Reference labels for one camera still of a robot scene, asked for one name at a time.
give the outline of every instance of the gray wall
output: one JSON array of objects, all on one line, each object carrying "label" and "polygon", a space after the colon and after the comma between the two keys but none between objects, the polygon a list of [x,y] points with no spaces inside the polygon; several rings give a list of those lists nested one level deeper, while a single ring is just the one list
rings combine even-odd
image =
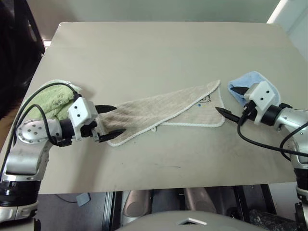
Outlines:
[{"label": "gray wall", "polygon": [[293,45],[308,60],[308,0],[287,1],[274,23],[283,27]]},{"label": "gray wall", "polygon": [[44,40],[58,24],[86,21],[265,23],[279,0],[28,0]]}]

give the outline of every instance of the beige tabletop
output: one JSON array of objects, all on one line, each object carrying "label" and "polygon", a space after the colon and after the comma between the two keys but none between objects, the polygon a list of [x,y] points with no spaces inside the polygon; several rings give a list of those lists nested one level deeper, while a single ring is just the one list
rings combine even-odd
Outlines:
[{"label": "beige tabletop", "polygon": [[[220,79],[226,108],[240,115],[227,83],[252,70],[277,87],[283,102],[308,107],[307,62],[279,26],[251,23],[61,23],[27,94],[64,79],[95,104],[114,105]],[[271,145],[282,139],[250,121],[243,133]],[[286,181],[295,181],[291,164],[241,140],[226,121],[219,128],[159,126],[119,147],[91,138],[52,147],[40,193]]]}]

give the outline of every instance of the black cable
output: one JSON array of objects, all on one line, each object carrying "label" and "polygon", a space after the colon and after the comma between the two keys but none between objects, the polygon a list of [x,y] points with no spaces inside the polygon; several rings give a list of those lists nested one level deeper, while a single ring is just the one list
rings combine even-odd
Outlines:
[{"label": "black cable", "polygon": [[68,203],[77,203],[77,201],[68,201],[68,200],[65,200],[65,199],[63,199],[62,197],[60,197],[58,194],[55,194],[55,196],[56,197],[58,197],[60,200],[62,200],[62,201],[65,201],[65,202],[68,202]]},{"label": "black cable", "polygon": [[18,111],[17,115],[16,115],[16,118],[13,122],[13,125],[12,125],[12,129],[11,129],[11,133],[10,133],[10,138],[9,138],[9,143],[8,143],[8,147],[6,149],[6,152],[5,152],[5,156],[4,156],[4,159],[3,159],[3,164],[2,164],[2,168],[1,168],[1,174],[3,173],[3,169],[4,169],[4,165],[6,163],[6,160],[8,158],[8,154],[10,153],[10,150],[11,150],[11,146],[12,146],[12,143],[13,143],[13,139],[15,138],[15,135],[16,135],[16,125],[17,123],[19,122],[19,118],[22,114],[22,112],[24,111],[24,109],[26,108],[26,106],[30,103],[30,101],[37,95],[39,94],[41,91],[45,90],[46,88],[49,88],[51,86],[54,86],[54,85],[64,85],[64,86],[67,86],[70,90],[72,90],[73,94],[78,94],[77,91],[75,91],[74,88],[72,88],[69,84],[66,84],[66,83],[50,83],[50,84],[47,84],[43,87],[41,87],[40,89],[38,89],[36,92],[34,92],[25,102],[24,104],[22,105],[22,107],[20,108],[20,110]]},{"label": "black cable", "polygon": [[[279,148],[283,148],[284,144],[287,142],[288,139],[290,139],[292,136],[294,136],[296,133],[298,133],[300,130],[302,130],[303,128],[308,126],[308,122],[305,123],[304,125],[300,126],[299,128],[295,129],[294,131],[292,131],[290,134],[288,134],[280,143]],[[288,157],[284,152],[280,152],[284,158],[286,158],[287,160],[291,161],[290,157]]]},{"label": "black cable", "polygon": [[47,121],[47,118],[46,118],[46,115],[43,111],[43,109],[38,105],[38,104],[33,104],[31,106],[29,106],[27,108],[27,110],[25,111],[25,113],[23,114],[23,116],[21,117],[19,123],[17,124],[17,127],[19,127],[19,125],[23,122],[24,118],[26,117],[26,115],[34,108],[38,108],[40,114],[42,115],[42,118],[43,118],[43,122],[44,122],[44,126],[45,126],[45,130],[46,130],[46,133],[47,133],[47,137],[50,141],[50,143],[52,143],[53,145],[55,146],[59,146],[58,143],[54,140],[54,138],[51,136],[50,134],[50,131],[49,131],[49,126],[48,126],[48,121]]},{"label": "black cable", "polygon": [[299,155],[299,156],[308,157],[307,153],[301,153],[301,152],[296,152],[296,151],[292,151],[292,150],[287,150],[287,149],[283,149],[283,148],[278,148],[278,147],[270,146],[270,145],[267,145],[267,144],[263,144],[263,143],[259,143],[259,142],[253,141],[253,140],[245,137],[241,133],[241,125],[244,123],[245,120],[246,120],[246,115],[242,115],[242,117],[240,118],[240,120],[239,120],[239,122],[237,124],[237,133],[239,134],[239,136],[243,140],[245,140],[245,141],[247,141],[247,142],[249,142],[251,144],[254,144],[256,146],[262,147],[262,148],[267,148],[267,149],[271,149],[271,150],[278,151],[278,152],[289,153],[289,154],[292,154],[292,155]]}]

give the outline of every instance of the floor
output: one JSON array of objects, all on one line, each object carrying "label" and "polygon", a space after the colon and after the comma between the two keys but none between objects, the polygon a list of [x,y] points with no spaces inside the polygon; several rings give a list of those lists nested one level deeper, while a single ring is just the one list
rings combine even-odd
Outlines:
[{"label": "floor", "polygon": [[[78,194],[59,194],[76,201]],[[106,193],[90,193],[91,200],[79,207],[77,203],[60,200],[54,194],[39,195],[38,213],[42,231],[102,231]]]}]

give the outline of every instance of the white robot part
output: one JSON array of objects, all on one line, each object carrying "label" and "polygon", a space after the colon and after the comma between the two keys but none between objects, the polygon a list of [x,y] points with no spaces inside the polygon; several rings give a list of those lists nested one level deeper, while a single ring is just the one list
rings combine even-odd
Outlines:
[{"label": "white robot part", "polygon": [[255,124],[258,125],[266,110],[273,104],[275,93],[267,81],[261,81],[260,83],[253,84],[245,93],[244,98],[247,101],[252,100],[255,102],[257,110]]},{"label": "white robot part", "polygon": [[75,139],[80,141],[82,139],[80,128],[83,125],[88,125],[95,120],[98,113],[94,103],[87,101],[83,97],[79,97],[68,109],[68,117],[72,122]]}]

